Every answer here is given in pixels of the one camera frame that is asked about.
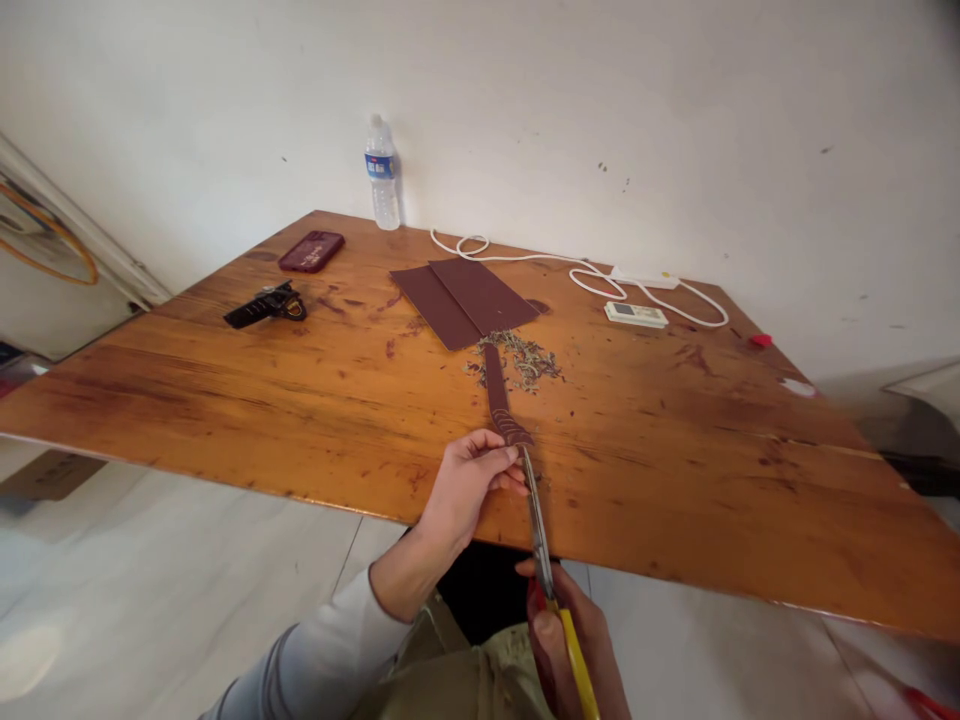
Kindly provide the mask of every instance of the person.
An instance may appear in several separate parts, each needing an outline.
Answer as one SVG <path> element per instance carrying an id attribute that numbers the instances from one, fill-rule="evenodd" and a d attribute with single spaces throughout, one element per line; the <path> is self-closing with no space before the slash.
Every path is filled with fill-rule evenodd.
<path id="1" fill-rule="evenodd" d="M 537 612 L 525 598 L 529 622 L 471 646 L 436 597 L 438 583 L 444 587 L 445 574 L 471 546 L 484 498 L 497 489 L 528 493 L 517 448 L 489 430 L 450 443 L 420 521 L 328 604 L 284 632 L 201 720 L 582 717 L 555 614 Z M 533 559 L 513 572 L 526 584 Z M 558 563 L 553 575 L 600 716 L 629 718 L 603 612 Z"/>

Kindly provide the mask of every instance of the bottle label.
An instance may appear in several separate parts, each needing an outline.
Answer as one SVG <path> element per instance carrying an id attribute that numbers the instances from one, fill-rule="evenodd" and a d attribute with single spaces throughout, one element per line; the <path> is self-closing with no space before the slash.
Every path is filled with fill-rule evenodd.
<path id="1" fill-rule="evenodd" d="M 374 180 L 393 180 L 393 156 L 380 157 L 366 153 L 367 175 Z"/>

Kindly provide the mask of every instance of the scissors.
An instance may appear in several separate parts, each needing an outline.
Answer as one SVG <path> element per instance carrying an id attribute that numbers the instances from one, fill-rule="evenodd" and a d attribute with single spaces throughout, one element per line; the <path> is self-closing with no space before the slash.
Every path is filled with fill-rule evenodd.
<path id="1" fill-rule="evenodd" d="M 526 446 L 520 447 L 523 453 L 523 471 L 527 476 L 527 487 L 530 495 L 527 503 L 530 506 L 530 524 L 533 526 L 533 558 L 537 568 L 536 581 L 531 578 L 531 586 L 536 582 L 539 586 L 538 606 L 560 617 L 563 624 L 563 636 L 567 641 L 567 656 L 570 658 L 570 667 L 573 669 L 573 679 L 577 684 L 577 693 L 580 695 L 580 708 L 585 720 L 599 720 L 600 710 L 597 708 L 597 698 L 593 693 L 593 683 L 590 682 L 590 673 L 587 663 L 580 650 L 580 640 L 577 638 L 576 628 L 573 626 L 573 616 L 567 608 L 561 608 L 557 602 L 557 594 L 553 586 L 553 569 L 550 567 L 550 550 L 547 548 L 547 533 L 543 526 L 543 509 L 540 507 L 540 495 L 537 492 L 537 477 L 533 473 L 533 464 L 530 462 L 530 453 Z"/>

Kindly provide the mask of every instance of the yellow scissors handle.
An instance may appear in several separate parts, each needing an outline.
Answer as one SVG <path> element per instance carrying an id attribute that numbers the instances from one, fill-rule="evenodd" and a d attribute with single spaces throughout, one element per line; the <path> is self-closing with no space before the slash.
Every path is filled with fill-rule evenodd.
<path id="1" fill-rule="evenodd" d="M 555 600 L 548 600 L 547 606 L 560 616 L 560 622 L 563 624 L 567 656 L 570 658 L 573 680 L 577 684 L 577 694 L 580 695 L 580 709 L 583 711 L 584 720 L 600 720 L 600 708 L 597 707 L 597 697 L 593 694 L 593 683 L 590 682 L 587 662 L 583 659 L 583 651 L 580 650 L 580 639 L 577 637 L 577 629 L 573 626 L 573 616 L 566 608 L 560 608 Z"/>

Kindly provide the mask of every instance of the white cable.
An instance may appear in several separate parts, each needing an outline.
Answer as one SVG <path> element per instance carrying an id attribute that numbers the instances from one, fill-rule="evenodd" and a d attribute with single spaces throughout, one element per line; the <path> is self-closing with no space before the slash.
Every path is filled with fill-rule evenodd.
<path id="1" fill-rule="evenodd" d="M 431 229 L 431 230 L 430 230 L 430 238 L 431 238 L 439 247 L 441 247 L 442 249 L 446 250 L 446 251 L 447 251 L 448 253 L 450 253 L 451 255 L 459 255 L 459 256 L 462 257 L 464 260 L 473 260 L 474 262 L 490 262 L 491 260 L 500 260 L 500 261 L 505 261 L 505 262 L 512 262 L 512 261 L 514 261 L 514 260 L 565 260 L 565 261 L 567 261 L 567 262 L 578 263 L 578 264 L 583 265 L 584 267 L 586 267 L 586 268 L 588 268 L 588 269 L 587 269 L 587 270 L 581 270 L 580 268 L 572 268 L 572 269 L 570 270 L 570 272 L 569 272 L 570 279 L 573 280 L 577 285 L 579 285 L 580 287 L 582 287 L 584 290 L 589 290 L 589 291 L 592 292 L 594 295 L 602 295 L 603 297 L 608 297 L 608 298 L 610 298 L 610 299 L 612 299 L 612 300 L 626 300 L 626 299 L 627 299 L 627 291 L 623 289 L 623 287 L 620 285 L 620 283 L 618 283 L 616 280 L 614 280 L 613 277 L 611 277 L 610 275 L 605 275 L 605 274 L 603 274 L 602 272 L 600 272 L 593 264 L 591 264 L 591 263 L 588 262 L 587 260 L 581 260 L 580 258 L 568 258 L 568 257 L 565 257 L 565 256 L 563 256 L 563 255 L 548 255 L 548 254 L 521 255 L 520 257 L 498 257 L 498 256 L 493 256 L 493 255 L 491 255 L 491 256 L 489 256 L 489 257 L 479 258 L 479 257 L 474 257 L 474 255 L 476 255 L 477 253 L 481 253 L 481 252 L 483 252 L 484 250 L 486 250 L 488 247 L 490 247 L 490 241 L 487 240 L 487 238 L 485 238 L 483 235 L 467 235 L 466 237 L 462 237 L 462 238 L 460 238 L 460 241 L 457 243 L 456 248 L 454 248 L 454 249 L 451 250 L 451 249 L 448 248 L 446 245 L 444 245 L 442 242 L 440 242 L 439 240 L 437 240 L 437 236 L 436 236 L 435 233 L 436 233 L 436 230 L 435 230 L 435 229 Z M 462 246 L 465 242 L 470 242 L 471 240 L 475 240 L 475 241 L 480 242 L 480 243 L 483 243 L 483 244 L 482 244 L 480 247 L 478 247 L 477 249 L 475 249 L 475 250 L 464 250 L 461 246 Z M 592 288 L 592 287 L 590 287 L 589 285 L 580 282 L 580 281 L 577 279 L 577 275 L 586 275 L 587 277 L 596 277 L 596 278 L 600 278 L 601 280 L 606 280 L 606 282 L 607 282 L 609 285 L 612 285 L 613 288 L 617 291 L 617 294 L 616 294 L 616 295 L 613 295 L 613 294 L 611 294 L 611 293 L 604 292 L 603 290 L 597 290 L 596 288 Z M 699 295 L 701 298 L 703 298 L 703 299 L 706 300 L 708 303 L 710 303 L 711 305 L 713 305 L 713 307 L 715 307 L 715 308 L 720 312 L 720 315 L 721 315 L 721 317 L 722 317 L 723 319 L 722 319 L 720 322 L 716 322 L 716 323 L 706 322 L 706 321 L 704 321 L 704 320 L 700 320 L 700 319 L 698 319 L 698 318 L 693 317 L 692 315 L 688 315 L 688 314 L 685 313 L 683 310 L 678 310 L 678 309 L 675 308 L 673 305 L 668 305 L 667 303 L 663 302 L 663 300 L 659 300 L 658 298 L 655 298 L 655 297 L 650 293 L 650 291 L 647 290 L 647 288 L 646 288 L 643 284 L 641 284 L 639 281 L 637 281 L 637 280 L 631 280 L 631 281 L 630 281 L 630 284 L 631 284 L 631 285 L 636 285 L 638 288 L 640 288 L 641 290 L 643 290 L 644 294 L 645 294 L 648 298 L 650 298 L 653 302 L 655 302 L 657 305 L 659 305 L 660 307 L 666 308 L 667 310 L 672 310 L 673 312 L 677 313 L 677 315 L 679 315 L 679 316 L 681 316 L 681 317 L 685 317 L 685 318 L 686 318 L 687 320 L 689 320 L 690 322 L 695 322 L 695 323 L 697 323 L 697 325 L 703 325 L 704 327 L 723 327 L 723 326 L 726 325 L 728 322 L 730 322 L 730 316 L 727 315 L 727 311 L 724 310 L 724 309 L 720 306 L 719 303 L 717 303 L 715 300 L 707 297 L 705 294 L 703 294 L 702 292 L 700 292 L 699 290 L 697 290 L 695 287 L 692 287 L 692 286 L 690 286 L 690 285 L 687 285 L 683 280 L 679 280 L 679 279 L 678 279 L 677 282 L 680 283 L 681 285 L 683 285 L 687 290 L 689 290 L 689 291 L 692 292 L 693 294 Z"/>

